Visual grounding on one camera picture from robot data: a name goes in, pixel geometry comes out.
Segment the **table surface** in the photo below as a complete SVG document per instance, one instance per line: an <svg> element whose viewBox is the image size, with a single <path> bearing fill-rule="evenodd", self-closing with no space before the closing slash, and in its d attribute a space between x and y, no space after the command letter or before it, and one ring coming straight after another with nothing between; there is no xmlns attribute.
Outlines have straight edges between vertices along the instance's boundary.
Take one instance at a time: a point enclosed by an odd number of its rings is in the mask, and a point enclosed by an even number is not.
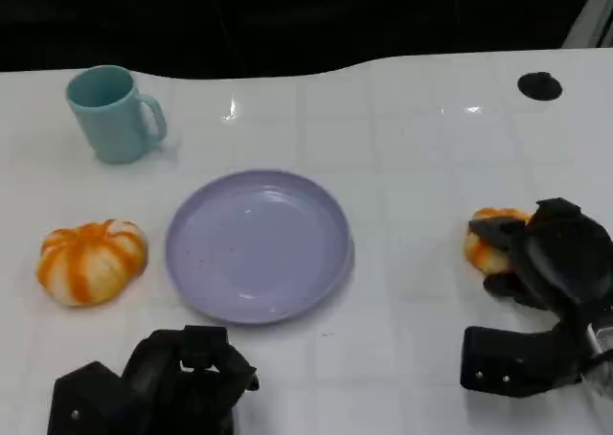
<svg viewBox="0 0 613 435"><path fill-rule="evenodd" d="M533 71L558 78L562 97L521 95ZM613 52L398 57L286 79L138 75L170 134L121 167L94 160L79 132L64 101L75 74L0 75L1 433L46 433L55 378L94 359L121 372L153 330L211 323L170 284L166 230L195 189L253 168L326 187L350 219L356 268L297 320L229 329L261 377L238 405L241 434L602 433L580 386L517 401L461 388L466 326L554 322L488 297L462 244L475 209L551 196L613 229ZM107 218L144 229L147 270L107 305L59 307L34 278L41 239Z"/></svg>

